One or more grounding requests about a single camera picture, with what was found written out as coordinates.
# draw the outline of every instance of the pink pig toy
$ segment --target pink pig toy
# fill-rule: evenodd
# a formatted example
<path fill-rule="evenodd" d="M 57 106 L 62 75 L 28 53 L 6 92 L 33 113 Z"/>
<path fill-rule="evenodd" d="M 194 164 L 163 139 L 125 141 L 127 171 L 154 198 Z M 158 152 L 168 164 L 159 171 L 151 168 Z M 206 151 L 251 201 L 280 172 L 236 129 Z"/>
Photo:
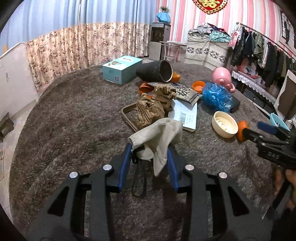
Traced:
<path fill-rule="evenodd" d="M 234 85 L 231 83 L 231 75 L 228 69 L 218 67 L 213 70 L 212 82 L 224 86 L 230 93 L 235 91 Z"/>

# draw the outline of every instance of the floral curtain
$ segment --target floral curtain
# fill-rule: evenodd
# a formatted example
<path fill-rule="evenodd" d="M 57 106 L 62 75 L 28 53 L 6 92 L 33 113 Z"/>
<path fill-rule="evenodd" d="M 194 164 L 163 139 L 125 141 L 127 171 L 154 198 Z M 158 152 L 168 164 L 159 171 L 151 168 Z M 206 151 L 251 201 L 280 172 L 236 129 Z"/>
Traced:
<path fill-rule="evenodd" d="M 123 55 L 147 56 L 149 39 L 149 24 L 92 23 L 62 28 L 30 40 L 26 50 L 35 87 Z"/>

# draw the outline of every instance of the striped wallpaper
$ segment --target striped wallpaper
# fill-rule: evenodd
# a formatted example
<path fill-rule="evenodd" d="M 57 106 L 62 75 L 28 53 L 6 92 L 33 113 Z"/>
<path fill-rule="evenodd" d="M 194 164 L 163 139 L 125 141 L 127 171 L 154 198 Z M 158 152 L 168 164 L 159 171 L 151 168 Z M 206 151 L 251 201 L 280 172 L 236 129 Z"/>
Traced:
<path fill-rule="evenodd" d="M 208 22 L 230 33 L 236 22 L 241 22 L 268 36 L 295 56 L 279 42 L 281 38 L 280 8 L 271 0 L 228 0 L 224 9 L 214 14 L 201 11 L 192 0 L 157 0 L 160 6 L 168 6 L 171 17 L 170 40 L 187 42 L 188 30 Z"/>

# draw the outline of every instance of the black vase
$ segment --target black vase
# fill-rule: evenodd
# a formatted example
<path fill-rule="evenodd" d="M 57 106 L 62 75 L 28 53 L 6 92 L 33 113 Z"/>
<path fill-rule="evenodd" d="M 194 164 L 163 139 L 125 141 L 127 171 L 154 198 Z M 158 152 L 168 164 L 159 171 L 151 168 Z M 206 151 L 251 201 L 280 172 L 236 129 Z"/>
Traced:
<path fill-rule="evenodd" d="M 145 82 L 169 82 L 173 77 L 173 68 L 166 60 L 143 64 L 135 72 Z"/>

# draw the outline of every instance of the light blue bowl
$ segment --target light blue bowl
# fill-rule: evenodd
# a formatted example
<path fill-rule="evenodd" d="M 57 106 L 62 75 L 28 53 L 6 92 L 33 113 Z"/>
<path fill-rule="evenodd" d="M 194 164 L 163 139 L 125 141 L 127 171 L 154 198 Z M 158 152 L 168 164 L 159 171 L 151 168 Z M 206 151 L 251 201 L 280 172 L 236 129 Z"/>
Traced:
<path fill-rule="evenodd" d="M 289 127 L 281 120 L 280 117 L 278 117 L 274 113 L 270 114 L 269 124 L 271 124 L 272 126 L 276 126 L 276 127 L 281 126 L 281 127 L 285 128 L 286 130 L 290 131 Z"/>

